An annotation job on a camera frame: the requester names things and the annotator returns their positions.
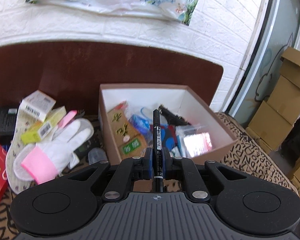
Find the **pink nail file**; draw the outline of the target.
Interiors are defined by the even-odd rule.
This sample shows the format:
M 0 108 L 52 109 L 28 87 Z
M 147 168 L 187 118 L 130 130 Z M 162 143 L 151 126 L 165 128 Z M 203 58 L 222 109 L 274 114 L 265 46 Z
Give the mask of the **pink nail file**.
M 77 114 L 77 110 L 69 111 L 58 123 L 58 128 L 64 128 Z

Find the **brown insole green label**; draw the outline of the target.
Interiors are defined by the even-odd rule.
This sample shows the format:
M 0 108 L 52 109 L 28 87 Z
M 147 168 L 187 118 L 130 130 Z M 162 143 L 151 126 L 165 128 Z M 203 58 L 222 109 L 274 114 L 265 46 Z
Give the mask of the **brown insole green label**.
M 147 142 L 128 119 L 132 117 L 128 102 L 123 101 L 116 105 L 107 113 L 107 117 L 121 159 L 142 156 Z

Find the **dark red headboard panel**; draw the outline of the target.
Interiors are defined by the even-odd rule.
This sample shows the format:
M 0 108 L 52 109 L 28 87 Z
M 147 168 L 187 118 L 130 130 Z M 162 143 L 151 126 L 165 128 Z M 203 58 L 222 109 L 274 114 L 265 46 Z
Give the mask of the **dark red headboard panel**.
M 98 109 L 104 83 L 186 85 L 210 103 L 223 67 L 152 47 L 100 42 L 34 42 L 0 47 L 0 107 L 40 90 L 66 109 Z

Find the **black hair clip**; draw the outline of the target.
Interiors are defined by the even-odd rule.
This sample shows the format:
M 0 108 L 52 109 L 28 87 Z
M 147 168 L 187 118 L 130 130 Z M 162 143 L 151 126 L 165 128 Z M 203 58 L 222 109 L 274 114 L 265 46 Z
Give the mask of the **black hair clip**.
M 171 111 L 169 111 L 163 105 L 160 105 L 159 108 L 158 108 L 158 110 L 159 110 L 160 114 L 167 120 L 167 123 L 169 125 L 173 125 L 173 126 L 187 126 L 187 125 L 191 125 L 182 116 L 178 116 L 176 114 L 173 114 Z

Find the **black box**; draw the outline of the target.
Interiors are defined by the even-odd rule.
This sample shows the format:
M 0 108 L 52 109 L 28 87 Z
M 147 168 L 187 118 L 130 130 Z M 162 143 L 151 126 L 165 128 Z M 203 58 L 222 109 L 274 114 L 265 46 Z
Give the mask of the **black box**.
M 17 122 L 17 108 L 0 108 L 0 137 L 14 135 Z

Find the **white barcode small box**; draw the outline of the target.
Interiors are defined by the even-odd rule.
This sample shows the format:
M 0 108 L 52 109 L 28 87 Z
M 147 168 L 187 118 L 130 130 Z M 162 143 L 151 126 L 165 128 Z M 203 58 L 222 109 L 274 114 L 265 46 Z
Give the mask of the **white barcode small box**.
M 19 109 L 36 120 L 44 122 L 55 104 L 55 99 L 37 90 L 21 101 Z

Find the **blue patterned pouch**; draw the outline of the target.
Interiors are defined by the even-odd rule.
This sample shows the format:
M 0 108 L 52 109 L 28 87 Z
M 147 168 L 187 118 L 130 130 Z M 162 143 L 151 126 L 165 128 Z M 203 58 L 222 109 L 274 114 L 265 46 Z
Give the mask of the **blue patterned pouch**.
M 141 117 L 140 115 L 133 114 L 128 121 L 132 126 L 140 132 L 145 138 L 147 143 L 153 140 L 153 121 L 149 118 Z M 167 148 L 170 152 L 176 151 L 178 147 L 178 139 L 175 134 L 175 127 L 172 125 L 161 125 L 161 143 L 162 146 Z

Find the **stacked cardboard boxes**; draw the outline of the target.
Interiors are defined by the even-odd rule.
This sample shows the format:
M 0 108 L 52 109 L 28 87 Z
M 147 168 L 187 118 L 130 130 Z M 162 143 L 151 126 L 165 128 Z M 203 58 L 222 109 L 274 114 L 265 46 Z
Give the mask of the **stacked cardboard boxes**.
M 288 47 L 281 59 L 276 86 L 246 129 L 266 153 L 281 146 L 300 116 L 300 51 Z

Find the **black marker pen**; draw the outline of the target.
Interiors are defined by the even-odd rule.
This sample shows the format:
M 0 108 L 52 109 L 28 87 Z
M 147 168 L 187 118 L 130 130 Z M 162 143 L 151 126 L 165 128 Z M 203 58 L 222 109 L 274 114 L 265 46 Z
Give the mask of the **black marker pen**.
M 163 158 L 161 145 L 160 112 L 153 111 L 153 192 L 163 192 Z

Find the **letter pattern table cloth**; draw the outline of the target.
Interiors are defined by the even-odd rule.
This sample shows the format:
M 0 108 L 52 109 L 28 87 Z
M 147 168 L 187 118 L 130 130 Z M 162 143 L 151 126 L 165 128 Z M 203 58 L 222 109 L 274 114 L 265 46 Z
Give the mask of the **letter pattern table cloth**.
M 260 148 L 235 119 L 222 112 L 218 112 L 216 115 L 237 138 L 237 142 L 221 163 L 297 192 L 296 187 L 271 157 Z M 10 214 L 10 205 L 15 196 L 16 194 L 7 188 L 1 198 L 0 239 L 13 239 L 18 234 Z

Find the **clear plastic cup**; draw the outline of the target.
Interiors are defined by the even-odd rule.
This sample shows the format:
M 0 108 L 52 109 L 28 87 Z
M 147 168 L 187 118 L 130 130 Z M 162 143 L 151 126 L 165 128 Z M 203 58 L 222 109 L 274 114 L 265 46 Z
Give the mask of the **clear plastic cup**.
M 101 148 L 93 148 L 88 153 L 88 163 L 89 165 L 97 163 L 99 161 L 107 161 L 106 152 Z

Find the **brown cardboard storage box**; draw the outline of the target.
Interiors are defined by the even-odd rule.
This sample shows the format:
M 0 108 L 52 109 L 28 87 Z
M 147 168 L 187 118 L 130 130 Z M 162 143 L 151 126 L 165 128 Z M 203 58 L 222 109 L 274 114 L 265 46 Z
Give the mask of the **brown cardboard storage box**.
M 221 161 L 236 142 L 235 136 L 225 124 L 187 86 L 103 84 L 100 86 L 99 114 L 107 157 L 112 165 L 121 163 L 122 159 L 115 145 L 107 113 L 123 101 L 128 102 L 131 115 L 137 114 L 153 121 L 153 111 L 163 105 L 191 124 L 174 126 L 178 147 L 176 151 L 170 152 L 173 157 L 190 158 L 197 164 L 203 164 L 207 160 Z M 161 125 L 168 124 L 161 114 L 160 122 Z

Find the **yellow green small box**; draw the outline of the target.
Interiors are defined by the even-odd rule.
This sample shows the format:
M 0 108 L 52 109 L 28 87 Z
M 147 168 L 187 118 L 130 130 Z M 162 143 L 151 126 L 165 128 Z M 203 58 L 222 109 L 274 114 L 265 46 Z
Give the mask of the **yellow green small box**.
M 65 107 L 53 109 L 46 117 L 44 122 L 37 121 L 28 128 L 22 135 L 21 141 L 27 145 L 41 142 L 66 115 Z

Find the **white glove pink cuff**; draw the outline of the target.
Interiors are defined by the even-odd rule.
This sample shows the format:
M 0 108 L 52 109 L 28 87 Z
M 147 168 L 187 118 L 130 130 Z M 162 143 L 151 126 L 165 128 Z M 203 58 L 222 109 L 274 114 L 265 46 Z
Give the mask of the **white glove pink cuff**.
M 23 181 L 42 184 L 53 180 L 62 171 L 79 163 L 75 154 L 92 137 L 94 128 L 85 118 L 76 119 L 64 128 L 53 130 L 41 142 L 28 144 L 13 163 L 13 172 Z

